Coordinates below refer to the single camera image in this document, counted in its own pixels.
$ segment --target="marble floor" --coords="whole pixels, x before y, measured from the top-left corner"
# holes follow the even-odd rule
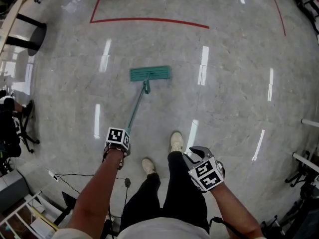
[[[22,13],[47,23],[41,50],[28,57],[6,46],[1,84],[22,104],[35,101],[30,133],[35,153],[23,144],[16,159],[31,189],[64,206],[61,191],[44,169],[94,173],[110,126],[124,127],[141,82],[129,69],[171,66],[171,79],[151,82],[134,122],[132,154],[118,177],[130,178],[128,198],[145,179],[141,160],[152,158],[165,200],[168,141],[180,130],[187,147],[207,146],[224,163],[226,184],[261,222],[282,216],[300,188],[284,183],[296,168],[294,151],[314,149],[318,131],[300,123],[319,120],[319,46],[312,26],[293,0],[100,0],[95,20],[154,17],[190,21],[209,29],[170,22],[90,23],[97,0],[43,0]],[[34,28],[18,21],[13,34],[28,39]],[[81,191],[89,177],[63,177]],[[111,210],[122,213],[125,186],[116,181]],[[208,219],[220,213],[205,194]],[[226,238],[223,225],[211,236]]]

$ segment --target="person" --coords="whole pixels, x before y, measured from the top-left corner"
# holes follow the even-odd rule
[[[159,175],[152,161],[145,158],[142,167],[147,179],[124,207],[119,239],[210,239],[205,198],[188,175],[189,168],[182,157],[183,138],[180,132],[172,134],[170,144],[170,179],[163,208],[160,208],[157,196]],[[121,151],[109,150],[105,161],[81,192],[68,227],[57,231],[53,239],[100,238],[122,158]],[[257,221],[225,183],[210,192],[224,221],[245,238],[263,238]],[[231,231],[228,232],[231,238],[237,238]]]
[[[0,90],[0,99],[7,95],[6,90]],[[1,151],[0,159],[8,157],[19,157],[21,155],[20,139],[16,133],[16,127],[13,116],[19,118],[29,117],[34,108],[33,100],[26,107],[16,102],[13,98],[5,98],[3,104],[0,104],[0,142],[4,142],[5,151]]]

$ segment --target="shoe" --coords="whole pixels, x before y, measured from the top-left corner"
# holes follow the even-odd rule
[[[147,157],[142,160],[142,167],[147,175],[156,173],[153,162]]]
[[[25,117],[29,117],[30,114],[33,112],[34,109],[34,102],[33,100],[30,100],[29,103],[26,105],[26,107],[23,107],[22,113]]]
[[[107,221],[107,220],[111,221],[112,223],[114,221],[114,217],[111,217],[109,212],[107,213],[107,215],[105,217],[105,221]]]
[[[14,90],[11,91],[10,97],[15,100],[15,91]]]
[[[181,135],[180,132],[176,131],[171,135],[170,146],[171,146],[171,149],[170,149],[171,152],[173,152],[173,151],[182,152],[183,151],[184,140],[183,140],[183,136]]]

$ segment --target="mop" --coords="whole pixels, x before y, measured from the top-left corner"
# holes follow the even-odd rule
[[[134,117],[138,110],[141,102],[143,93],[149,94],[151,92],[150,80],[169,79],[170,78],[170,67],[169,66],[154,66],[154,67],[143,67],[133,68],[130,70],[131,82],[143,81],[143,87],[140,94],[137,96],[135,105],[132,109],[130,118],[127,122],[126,132],[131,133]]]
[[[143,81],[143,86],[138,94],[131,115],[127,121],[126,128],[116,128],[110,127],[108,134],[106,136],[105,147],[107,149],[111,148],[111,144],[115,146],[120,145],[125,150],[122,150],[124,156],[130,154],[130,133],[132,130],[132,125],[136,112],[139,108],[139,104],[143,97],[143,94],[149,94],[151,92],[150,80],[159,79],[169,79],[170,78],[170,67],[169,66],[154,66],[154,67],[144,67],[144,68],[133,68],[130,70],[130,80],[131,82]]]

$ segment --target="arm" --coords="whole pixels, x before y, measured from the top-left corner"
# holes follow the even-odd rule
[[[121,151],[109,151],[106,159],[76,201],[68,228],[83,231],[93,239],[100,238],[117,168],[122,157]]]
[[[249,239],[264,237],[258,222],[227,188],[225,183],[219,184],[210,192],[215,197],[225,222]],[[228,230],[228,233],[232,239],[237,238],[230,230]]]

